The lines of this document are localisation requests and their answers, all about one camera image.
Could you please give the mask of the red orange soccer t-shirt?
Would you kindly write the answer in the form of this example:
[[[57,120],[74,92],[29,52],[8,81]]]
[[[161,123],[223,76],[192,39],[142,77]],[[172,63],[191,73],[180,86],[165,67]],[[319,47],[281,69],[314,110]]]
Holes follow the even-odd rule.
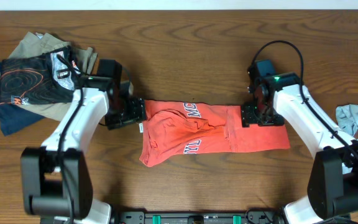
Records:
[[[145,101],[140,161],[156,166],[180,154],[289,149],[285,126],[242,127],[240,106]]]

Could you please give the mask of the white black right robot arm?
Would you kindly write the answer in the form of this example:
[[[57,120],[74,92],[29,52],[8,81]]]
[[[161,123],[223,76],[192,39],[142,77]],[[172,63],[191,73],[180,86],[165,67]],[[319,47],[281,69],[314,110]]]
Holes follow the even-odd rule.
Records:
[[[283,207],[274,223],[345,223],[358,212],[358,141],[321,109],[294,72],[278,74],[270,60],[248,68],[253,100],[241,106],[242,126],[265,133],[288,122],[314,162],[307,195]]]

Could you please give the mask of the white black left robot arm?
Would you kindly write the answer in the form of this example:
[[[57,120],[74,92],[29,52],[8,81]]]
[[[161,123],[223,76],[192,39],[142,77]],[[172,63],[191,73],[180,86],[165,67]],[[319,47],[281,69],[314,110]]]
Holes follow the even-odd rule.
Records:
[[[122,91],[124,68],[102,59],[82,74],[66,115],[40,147],[21,155],[24,210],[41,223],[117,223],[112,206],[93,197],[85,153],[100,120],[108,130],[143,122],[145,101]]]

